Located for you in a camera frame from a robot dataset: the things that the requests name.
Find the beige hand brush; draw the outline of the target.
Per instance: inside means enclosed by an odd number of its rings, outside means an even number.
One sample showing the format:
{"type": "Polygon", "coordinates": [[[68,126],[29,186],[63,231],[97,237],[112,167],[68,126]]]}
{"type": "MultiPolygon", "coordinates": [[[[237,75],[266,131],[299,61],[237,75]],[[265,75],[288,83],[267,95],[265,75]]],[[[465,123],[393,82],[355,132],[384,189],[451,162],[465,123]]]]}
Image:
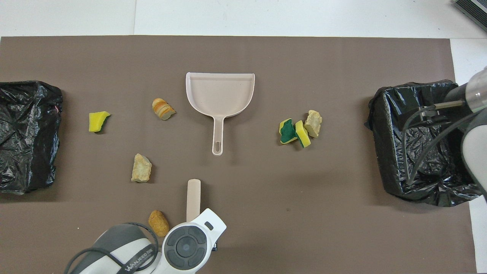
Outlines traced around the beige hand brush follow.
{"type": "Polygon", "coordinates": [[[190,222],[201,213],[201,181],[190,179],[186,195],[186,222],[190,222]]]}

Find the brown oval bread roll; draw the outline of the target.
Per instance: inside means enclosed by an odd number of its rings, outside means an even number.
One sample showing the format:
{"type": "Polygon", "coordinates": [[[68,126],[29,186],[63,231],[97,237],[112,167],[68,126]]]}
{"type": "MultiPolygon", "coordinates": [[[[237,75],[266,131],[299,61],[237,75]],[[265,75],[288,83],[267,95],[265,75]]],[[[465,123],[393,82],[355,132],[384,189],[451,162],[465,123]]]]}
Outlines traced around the brown oval bread roll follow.
{"type": "Polygon", "coordinates": [[[160,210],[153,210],[148,217],[148,224],[158,237],[165,237],[169,232],[169,223],[160,210]]]}

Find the large pale bread chunk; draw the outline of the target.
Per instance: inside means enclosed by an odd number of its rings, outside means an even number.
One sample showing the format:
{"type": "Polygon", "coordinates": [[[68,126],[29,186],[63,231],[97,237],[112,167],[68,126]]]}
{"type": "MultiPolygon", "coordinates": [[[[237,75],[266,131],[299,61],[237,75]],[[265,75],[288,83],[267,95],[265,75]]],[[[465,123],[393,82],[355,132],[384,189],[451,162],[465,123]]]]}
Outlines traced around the large pale bread chunk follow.
{"type": "Polygon", "coordinates": [[[152,163],[141,154],[136,154],[132,169],[131,182],[145,183],[150,180],[152,163]]]}

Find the green topped sponge piece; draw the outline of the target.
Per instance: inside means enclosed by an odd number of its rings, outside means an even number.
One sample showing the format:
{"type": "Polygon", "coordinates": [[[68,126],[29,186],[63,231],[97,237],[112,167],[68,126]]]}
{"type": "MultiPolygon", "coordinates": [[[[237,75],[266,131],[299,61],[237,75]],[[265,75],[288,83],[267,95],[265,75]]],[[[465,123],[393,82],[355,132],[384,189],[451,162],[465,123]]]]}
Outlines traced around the green topped sponge piece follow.
{"type": "Polygon", "coordinates": [[[296,134],[296,130],[294,128],[292,118],[288,118],[280,122],[279,135],[280,135],[280,144],[283,145],[293,142],[298,138],[296,134]]]}

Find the yellow sponge green edge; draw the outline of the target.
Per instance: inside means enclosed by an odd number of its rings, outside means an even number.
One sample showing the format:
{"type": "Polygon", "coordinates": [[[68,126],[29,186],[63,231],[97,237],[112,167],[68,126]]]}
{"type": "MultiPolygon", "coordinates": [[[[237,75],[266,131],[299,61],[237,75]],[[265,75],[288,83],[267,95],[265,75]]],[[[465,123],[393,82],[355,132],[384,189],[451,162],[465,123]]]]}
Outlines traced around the yellow sponge green edge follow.
{"type": "Polygon", "coordinates": [[[311,140],[302,120],[295,123],[294,130],[302,148],[308,147],[311,144],[311,140]]]}

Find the striped orange bread piece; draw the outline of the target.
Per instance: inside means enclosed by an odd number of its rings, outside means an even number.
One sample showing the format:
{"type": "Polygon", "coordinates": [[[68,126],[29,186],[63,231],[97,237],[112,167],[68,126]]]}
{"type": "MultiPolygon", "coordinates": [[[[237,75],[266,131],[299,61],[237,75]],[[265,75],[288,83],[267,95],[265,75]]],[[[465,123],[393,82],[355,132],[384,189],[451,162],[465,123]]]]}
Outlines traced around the striped orange bread piece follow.
{"type": "Polygon", "coordinates": [[[174,108],[162,98],[154,99],[151,107],[160,120],[168,120],[171,116],[176,114],[174,108]]]}

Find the beige plastic dustpan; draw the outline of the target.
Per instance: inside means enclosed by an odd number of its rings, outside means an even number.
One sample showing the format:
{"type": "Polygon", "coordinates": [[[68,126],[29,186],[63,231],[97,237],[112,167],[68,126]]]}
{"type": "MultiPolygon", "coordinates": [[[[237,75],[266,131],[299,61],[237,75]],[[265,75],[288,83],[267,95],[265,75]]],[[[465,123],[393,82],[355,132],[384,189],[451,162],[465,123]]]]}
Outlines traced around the beige plastic dustpan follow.
{"type": "Polygon", "coordinates": [[[213,119],[214,156],[221,156],[224,151],[224,120],[240,114],[250,104],[255,79],[254,73],[186,73],[188,102],[213,119]]]}

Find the small pale bread chunk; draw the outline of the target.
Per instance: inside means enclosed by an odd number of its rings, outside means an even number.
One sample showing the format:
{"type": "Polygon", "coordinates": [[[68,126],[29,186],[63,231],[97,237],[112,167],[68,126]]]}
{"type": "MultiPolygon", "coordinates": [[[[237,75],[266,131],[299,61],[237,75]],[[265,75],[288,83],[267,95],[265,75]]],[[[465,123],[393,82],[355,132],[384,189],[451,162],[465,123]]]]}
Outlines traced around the small pale bread chunk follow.
{"type": "Polygon", "coordinates": [[[309,110],[303,127],[307,130],[308,134],[311,137],[317,138],[320,133],[322,120],[323,118],[321,117],[319,112],[315,110],[309,110]]]}

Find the plain yellow sponge piece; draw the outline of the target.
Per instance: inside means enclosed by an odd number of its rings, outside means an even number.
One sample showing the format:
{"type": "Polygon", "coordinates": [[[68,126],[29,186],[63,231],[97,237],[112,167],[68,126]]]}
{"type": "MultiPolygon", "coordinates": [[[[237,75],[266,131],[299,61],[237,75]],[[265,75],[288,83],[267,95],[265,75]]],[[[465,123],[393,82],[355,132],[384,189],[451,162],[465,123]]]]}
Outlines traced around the plain yellow sponge piece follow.
{"type": "Polygon", "coordinates": [[[89,132],[100,132],[105,120],[110,116],[111,114],[107,111],[89,113],[89,132]]]}

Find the black bag lined bin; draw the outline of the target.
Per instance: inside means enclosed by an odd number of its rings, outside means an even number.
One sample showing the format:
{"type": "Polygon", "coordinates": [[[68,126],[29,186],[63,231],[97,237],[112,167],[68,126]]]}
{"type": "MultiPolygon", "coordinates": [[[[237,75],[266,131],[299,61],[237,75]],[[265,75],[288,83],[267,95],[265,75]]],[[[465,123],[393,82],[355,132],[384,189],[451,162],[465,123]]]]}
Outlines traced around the black bag lined bin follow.
{"type": "Polygon", "coordinates": [[[366,127],[374,137],[383,187],[405,201],[453,207],[482,195],[467,170],[461,144],[463,101],[444,99],[451,80],[380,88],[369,101],[366,127]]]}
{"type": "Polygon", "coordinates": [[[62,108],[56,86],[0,83],[0,194],[23,195],[54,183],[62,108]]]}

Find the brown table mat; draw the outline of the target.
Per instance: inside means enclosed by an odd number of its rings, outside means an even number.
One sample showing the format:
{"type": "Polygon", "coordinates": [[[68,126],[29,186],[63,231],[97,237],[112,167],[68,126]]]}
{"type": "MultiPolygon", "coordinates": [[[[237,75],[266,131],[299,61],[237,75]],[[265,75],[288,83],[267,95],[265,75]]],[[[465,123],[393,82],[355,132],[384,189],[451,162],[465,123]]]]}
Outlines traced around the brown table mat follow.
{"type": "Polygon", "coordinates": [[[186,220],[189,179],[227,225],[200,273],[476,272],[469,204],[403,201],[382,186],[364,126],[377,89],[455,80],[449,39],[311,37],[2,37],[0,81],[41,80],[63,93],[54,184],[0,194],[0,274],[60,274],[106,229],[186,220]],[[196,111],[185,76],[254,73],[250,104],[224,120],[196,111]],[[162,98],[176,114],[160,120],[162,98]],[[280,122],[322,117],[302,148],[280,122]],[[89,113],[107,111],[100,132],[89,113]],[[131,182],[134,157],[150,180],[131,182]]]}

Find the dark grey ridged device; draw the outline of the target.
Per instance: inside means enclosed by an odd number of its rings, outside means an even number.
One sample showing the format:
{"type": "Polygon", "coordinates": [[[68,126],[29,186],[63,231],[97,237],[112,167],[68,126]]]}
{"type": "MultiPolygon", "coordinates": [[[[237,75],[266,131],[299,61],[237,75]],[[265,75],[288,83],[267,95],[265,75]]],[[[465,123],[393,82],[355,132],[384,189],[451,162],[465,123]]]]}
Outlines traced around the dark grey ridged device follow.
{"type": "Polygon", "coordinates": [[[453,0],[454,7],[487,32],[487,0],[453,0]]]}

